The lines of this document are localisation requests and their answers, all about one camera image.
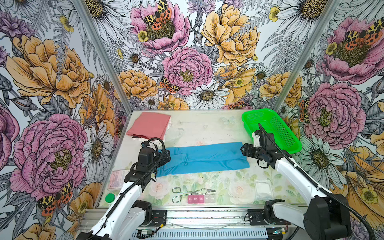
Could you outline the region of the green plastic basket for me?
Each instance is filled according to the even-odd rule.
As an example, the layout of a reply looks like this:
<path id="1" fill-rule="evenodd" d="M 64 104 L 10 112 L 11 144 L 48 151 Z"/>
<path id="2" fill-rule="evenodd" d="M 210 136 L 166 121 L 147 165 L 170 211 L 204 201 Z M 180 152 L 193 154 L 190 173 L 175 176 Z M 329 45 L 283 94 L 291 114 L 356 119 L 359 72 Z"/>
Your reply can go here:
<path id="1" fill-rule="evenodd" d="M 259 130 L 259 124 L 269 134 L 274 134 L 276 144 L 289 154 L 295 154 L 302 150 L 302 144 L 283 119 L 271 109 L 258 109 L 242 114 L 244 128 L 253 138 L 253 133 Z"/>

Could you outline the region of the blue t-shirt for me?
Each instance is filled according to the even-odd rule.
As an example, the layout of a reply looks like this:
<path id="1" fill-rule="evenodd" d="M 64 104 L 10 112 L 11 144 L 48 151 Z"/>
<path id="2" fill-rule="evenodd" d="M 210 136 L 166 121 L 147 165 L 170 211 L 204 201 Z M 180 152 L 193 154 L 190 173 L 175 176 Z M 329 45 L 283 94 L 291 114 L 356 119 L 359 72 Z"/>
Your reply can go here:
<path id="1" fill-rule="evenodd" d="M 243 144 L 224 143 L 194 147 L 171 147 L 171 160 L 158 169 L 158 177 L 247 169 L 250 164 L 241 152 Z"/>

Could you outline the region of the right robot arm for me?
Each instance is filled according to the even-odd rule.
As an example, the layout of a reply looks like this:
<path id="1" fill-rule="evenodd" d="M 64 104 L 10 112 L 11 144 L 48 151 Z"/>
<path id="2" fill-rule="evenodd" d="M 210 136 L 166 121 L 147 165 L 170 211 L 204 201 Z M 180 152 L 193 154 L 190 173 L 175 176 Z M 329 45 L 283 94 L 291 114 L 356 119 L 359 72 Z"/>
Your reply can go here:
<path id="1" fill-rule="evenodd" d="M 301 209 L 284 200 L 269 200 L 264 206 L 264 220 L 275 224 L 289 222 L 305 230 L 313 240 L 336 240 L 352 233 L 348 201 L 334 195 L 310 177 L 287 151 L 275 143 L 274 135 L 262 130 L 253 133 L 253 144 L 244 144 L 241 152 L 246 157 L 264 161 L 301 194 L 307 209 Z"/>

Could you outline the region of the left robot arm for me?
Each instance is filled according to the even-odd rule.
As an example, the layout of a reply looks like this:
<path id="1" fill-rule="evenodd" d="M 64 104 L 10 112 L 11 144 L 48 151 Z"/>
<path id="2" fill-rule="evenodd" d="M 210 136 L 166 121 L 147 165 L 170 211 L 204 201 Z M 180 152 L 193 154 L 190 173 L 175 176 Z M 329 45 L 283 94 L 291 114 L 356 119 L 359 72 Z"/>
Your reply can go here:
<path id="1" fill-rule="evenodd" d="M 78 240 L 124 240 L 141 225 L 152 221 L 152 204 L 140 201 L 152 174 L 171 160 L 170 151 L 161 152 L 143 147 L 135 163 L 124 179 L 119 195 L 108 211 L 87 233 L 78 234 Z"/>

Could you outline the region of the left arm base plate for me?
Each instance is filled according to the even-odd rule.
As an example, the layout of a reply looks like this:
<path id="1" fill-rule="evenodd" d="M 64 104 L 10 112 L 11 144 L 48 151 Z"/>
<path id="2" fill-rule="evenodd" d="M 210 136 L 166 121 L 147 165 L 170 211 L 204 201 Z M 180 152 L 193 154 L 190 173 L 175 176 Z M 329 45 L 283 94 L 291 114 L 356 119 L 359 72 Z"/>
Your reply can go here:
<path id="1" fill-rule="evenodd" d="M 167 222 L 167 210 L 151 210 L 145 214 L 145 220 L 141 224 L 141 227 L 159 227 L 165 226 Z"/>

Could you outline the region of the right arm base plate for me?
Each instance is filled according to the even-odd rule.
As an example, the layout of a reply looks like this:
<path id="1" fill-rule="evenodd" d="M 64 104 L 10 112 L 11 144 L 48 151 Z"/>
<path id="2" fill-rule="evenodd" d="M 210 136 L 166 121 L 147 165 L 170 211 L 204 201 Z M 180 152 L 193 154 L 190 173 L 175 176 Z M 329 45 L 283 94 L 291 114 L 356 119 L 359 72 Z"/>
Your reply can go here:
<path id="1" fill-rule="evenodd" d="M 244 218 L 245 222 L 249 222 L 251 226 L 290 226 L 291 223 L 281 219 L 274 219 L 269 223 L 264 218 L 264 210 L 248 209 Z"/>

